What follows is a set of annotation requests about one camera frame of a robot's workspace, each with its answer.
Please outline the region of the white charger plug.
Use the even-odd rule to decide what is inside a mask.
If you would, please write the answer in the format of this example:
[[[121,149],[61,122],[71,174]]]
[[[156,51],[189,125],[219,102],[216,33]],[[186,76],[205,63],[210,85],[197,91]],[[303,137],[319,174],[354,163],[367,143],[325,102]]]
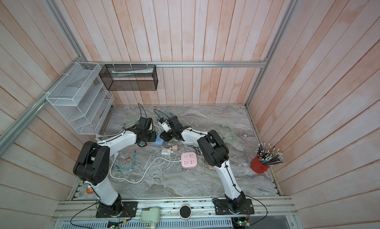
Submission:
[[[170,156],[172,151],[170,149],[162,149],[161,155],[168,155]]]

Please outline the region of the pink power strip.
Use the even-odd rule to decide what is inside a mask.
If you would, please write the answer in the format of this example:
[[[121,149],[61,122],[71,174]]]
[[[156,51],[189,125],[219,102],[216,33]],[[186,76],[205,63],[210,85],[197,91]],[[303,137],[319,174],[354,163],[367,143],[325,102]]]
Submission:
[[[181,165],[183,169],[193,169],[198,165],[197,154],[195,152],[183,152],[181,154]]]

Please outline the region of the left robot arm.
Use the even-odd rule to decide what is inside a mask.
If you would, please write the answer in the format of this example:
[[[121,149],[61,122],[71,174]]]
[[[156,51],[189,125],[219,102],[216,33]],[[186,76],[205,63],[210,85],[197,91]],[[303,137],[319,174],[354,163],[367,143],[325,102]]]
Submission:
[[[73,173],[84,184],[93,189],[99,200],[99,208],[111,217],[122,214],[121,196],[112,187],[108,178],[109,159],[126,147],[146,142],[155,142],[157,133],[153,130],[123,131],[99,142],[86,142],[76,160]]]

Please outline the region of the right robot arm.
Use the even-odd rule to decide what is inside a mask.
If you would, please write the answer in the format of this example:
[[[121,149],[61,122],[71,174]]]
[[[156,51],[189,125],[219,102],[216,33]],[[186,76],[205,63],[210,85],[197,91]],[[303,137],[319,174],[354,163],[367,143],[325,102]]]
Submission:
[[[163,128],[160,137],[168,142],[175,138],[183,144],[198,147],[207,164],[213,167],[221,179],[229,210],[236,214],[245,203],[244,192],[238,186],[230,166],[229,149],[215,130],[202,132],[183,126],[177,116],[160,118]]]

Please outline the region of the blue power strip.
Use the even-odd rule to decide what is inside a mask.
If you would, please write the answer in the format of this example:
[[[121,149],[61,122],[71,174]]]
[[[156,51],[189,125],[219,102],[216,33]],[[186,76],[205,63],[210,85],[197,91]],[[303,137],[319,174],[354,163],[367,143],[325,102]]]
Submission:
[[[152,145],[152,146],[162,146],[163,143],[164,143],[164,140],[159,135],[157,135],[155,141],[154,142],[150,142],[149,144]]]

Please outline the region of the black mesh basket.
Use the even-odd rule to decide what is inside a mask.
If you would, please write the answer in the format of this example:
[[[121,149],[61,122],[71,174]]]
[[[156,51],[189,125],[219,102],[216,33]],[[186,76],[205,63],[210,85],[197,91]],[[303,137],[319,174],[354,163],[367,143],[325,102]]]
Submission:
[[[158,86],[156,66],[149,64],[106,64],[100,78],[110,91],[154,91]]]

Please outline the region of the red round sticker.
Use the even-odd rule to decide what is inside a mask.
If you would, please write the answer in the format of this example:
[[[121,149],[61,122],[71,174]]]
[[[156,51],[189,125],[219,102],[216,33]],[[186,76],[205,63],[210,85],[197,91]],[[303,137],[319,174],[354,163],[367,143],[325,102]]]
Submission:
[[[94,191],[93,191],[93,189],[92,189],[90,186],[88,186],[88,187],[86,188],[86,193],[87,193],[87,194],[93,194]]]

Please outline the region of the black round speaker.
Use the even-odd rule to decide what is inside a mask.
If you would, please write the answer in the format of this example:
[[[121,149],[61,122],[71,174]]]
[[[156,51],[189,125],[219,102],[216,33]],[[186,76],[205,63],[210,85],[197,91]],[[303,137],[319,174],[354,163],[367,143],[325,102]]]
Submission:
[[[183,204],[179,209],[179,215],[182,220],[188,220],[192,216],[192,209],[190,205]]]

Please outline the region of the white box device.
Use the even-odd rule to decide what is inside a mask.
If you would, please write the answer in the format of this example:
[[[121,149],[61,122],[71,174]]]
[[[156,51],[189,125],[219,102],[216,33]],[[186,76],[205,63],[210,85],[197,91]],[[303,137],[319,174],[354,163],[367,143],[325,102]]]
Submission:
[[[159,207],[143,208],[140,214],[140,223],[148,224],[149,229],[156,229],[160,222],[160,214]]]

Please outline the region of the red pencil cup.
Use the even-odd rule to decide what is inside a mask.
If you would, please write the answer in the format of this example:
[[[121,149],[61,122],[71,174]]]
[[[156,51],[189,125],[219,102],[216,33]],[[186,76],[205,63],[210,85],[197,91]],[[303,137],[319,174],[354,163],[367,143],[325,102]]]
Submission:
[[[283,160],[283,153],[275,145],[260,143],[250,167],[255,173],[263,174],[271,167],[281,165]]]

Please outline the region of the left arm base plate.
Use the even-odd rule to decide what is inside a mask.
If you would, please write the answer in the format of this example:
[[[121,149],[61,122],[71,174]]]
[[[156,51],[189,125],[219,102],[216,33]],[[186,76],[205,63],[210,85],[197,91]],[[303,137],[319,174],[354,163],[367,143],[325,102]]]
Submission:
[[[96,213],[96,218],[117,218],[117,217],[127,217],[133,218],[136,216],[138,208],[137,201],[116,201],[113,205],[108,206],[99,203],[99,207]]]

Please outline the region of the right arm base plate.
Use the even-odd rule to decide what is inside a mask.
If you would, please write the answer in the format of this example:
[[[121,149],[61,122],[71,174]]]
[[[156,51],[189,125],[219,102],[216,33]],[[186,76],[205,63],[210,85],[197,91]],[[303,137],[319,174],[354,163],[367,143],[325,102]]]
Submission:
[[[233,203],[229,199],[213,198],[216,215],[251,215],[254,214],[254,208],[251,199],[244,202]]]

